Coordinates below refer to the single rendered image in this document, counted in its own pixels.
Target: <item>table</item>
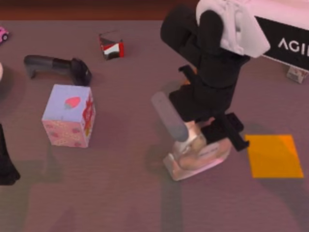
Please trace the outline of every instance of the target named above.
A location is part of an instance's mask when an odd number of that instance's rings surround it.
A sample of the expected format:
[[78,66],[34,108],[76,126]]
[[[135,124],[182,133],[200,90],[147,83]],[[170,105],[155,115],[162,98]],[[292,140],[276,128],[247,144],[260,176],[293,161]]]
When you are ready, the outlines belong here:
[[[258,180],[246,151],[173,182],[162,165],[172,140],[150,103],[184,80],[186,62],[160,41],[160,21],[4,21],[5,76],[0,120],[22,175],[0,187],[4,232],[307,232],[309,182]],[[104,61],[98,34],[117,29],[126,57]],[[49,145],[41,123],[55,74],[27,77],[23,58],[81,58],[94,74],[97,118],[87,149]],[[239,77],[231,110],[247,134],[292,134],[308,176],[308,85],[282,64],[253,59]]]

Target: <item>pink toy car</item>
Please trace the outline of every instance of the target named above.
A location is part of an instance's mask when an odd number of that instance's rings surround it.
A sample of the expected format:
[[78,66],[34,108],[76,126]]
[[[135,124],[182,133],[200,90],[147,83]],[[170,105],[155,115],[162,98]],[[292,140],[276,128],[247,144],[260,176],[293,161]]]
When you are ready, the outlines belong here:
[[9,32],[3,27],[0,27],[0,43],[7,41],[8,38],[9,38]]

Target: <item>toy car wheel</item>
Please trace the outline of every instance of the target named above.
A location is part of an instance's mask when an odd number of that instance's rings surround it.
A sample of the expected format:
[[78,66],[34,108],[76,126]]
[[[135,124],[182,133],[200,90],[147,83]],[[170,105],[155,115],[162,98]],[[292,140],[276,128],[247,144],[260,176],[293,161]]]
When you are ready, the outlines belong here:
[[3,40],[3,41],[7,41],[7,40],[8,40],[8,38],[9,38],[9,37],[8,37],[8,35],[7,35],[7,34],[2,35],[2,40]]

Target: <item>yellow square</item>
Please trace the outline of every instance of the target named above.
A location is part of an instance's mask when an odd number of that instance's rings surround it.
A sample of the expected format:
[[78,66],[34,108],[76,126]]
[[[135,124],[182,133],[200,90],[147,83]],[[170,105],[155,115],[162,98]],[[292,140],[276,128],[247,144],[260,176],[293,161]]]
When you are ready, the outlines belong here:
[[303,178],[291,135],[246,135],[254,178]]

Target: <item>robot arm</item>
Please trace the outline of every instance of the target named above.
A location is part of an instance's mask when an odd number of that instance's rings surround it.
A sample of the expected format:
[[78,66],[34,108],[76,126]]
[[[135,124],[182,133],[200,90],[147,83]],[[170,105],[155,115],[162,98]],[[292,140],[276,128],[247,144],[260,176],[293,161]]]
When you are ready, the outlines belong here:
[[270,48],[250,11],[231,0],[201,0],[196,12],[181,5],[165,18],[161,39],[197,69],[195,74],[190,66],[181,67],[190,85],[169,95],[181,119],[199,122],[214,117],[236,150],[248,147],[225,111],[241,67]]

